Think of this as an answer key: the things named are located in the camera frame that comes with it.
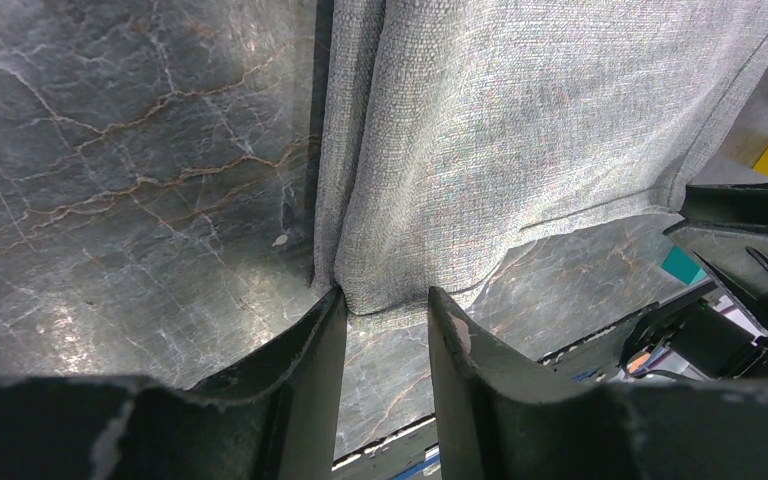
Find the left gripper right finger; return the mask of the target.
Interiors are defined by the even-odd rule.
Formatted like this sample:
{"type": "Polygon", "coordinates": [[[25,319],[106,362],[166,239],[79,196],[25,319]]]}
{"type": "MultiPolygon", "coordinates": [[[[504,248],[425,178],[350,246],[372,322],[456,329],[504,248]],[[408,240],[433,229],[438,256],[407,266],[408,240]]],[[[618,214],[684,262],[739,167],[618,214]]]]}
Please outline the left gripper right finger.
{"type": "Polygon", "coordinates": [[[622,478],[621,430],[603,394],[523,356],[440,287],[427,313],[443,478],[622,478]]]}

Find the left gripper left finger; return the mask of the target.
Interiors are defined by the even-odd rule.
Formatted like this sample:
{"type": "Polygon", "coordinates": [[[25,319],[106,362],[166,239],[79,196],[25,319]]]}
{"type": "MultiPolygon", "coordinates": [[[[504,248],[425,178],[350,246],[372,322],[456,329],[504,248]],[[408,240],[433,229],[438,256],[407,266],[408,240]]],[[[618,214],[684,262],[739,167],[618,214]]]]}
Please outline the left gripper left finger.
{"type": "Polygon", "coordinates": [[[291,328],[191,389],[265,407],[255,479],[331,474],[347,343],[343,291],[331,288],[291,328]]]}

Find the grey cloth napkin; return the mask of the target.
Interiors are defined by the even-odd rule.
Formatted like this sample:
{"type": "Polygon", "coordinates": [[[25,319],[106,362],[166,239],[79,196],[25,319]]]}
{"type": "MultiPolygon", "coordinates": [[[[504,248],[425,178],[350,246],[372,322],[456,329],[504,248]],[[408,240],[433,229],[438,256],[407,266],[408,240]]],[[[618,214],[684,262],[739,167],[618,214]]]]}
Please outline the grey cloth napkin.
{"type": "Polygon", "coordinates": [[[314,282],[358,315],[677,208],[768,67],[768,1],[338,1],[314,282]]]}

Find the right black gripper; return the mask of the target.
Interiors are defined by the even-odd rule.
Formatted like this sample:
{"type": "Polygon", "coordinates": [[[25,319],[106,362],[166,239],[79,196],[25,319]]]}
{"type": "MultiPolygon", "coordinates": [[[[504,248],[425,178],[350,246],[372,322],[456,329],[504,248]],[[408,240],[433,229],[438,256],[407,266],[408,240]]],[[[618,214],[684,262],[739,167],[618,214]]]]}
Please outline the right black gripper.
{"type": "MultiPolygon", "coordinates": [[[[664,234],[768,335],[768,182],[689,185],[679,213],[692,221],[664,234]]],[[[734,306],[716,310],[704,298],[710,289],[707,284],[639,311],[619,356],[626,378],[768,378],[768,336],[734,322],[734,306]]]]}

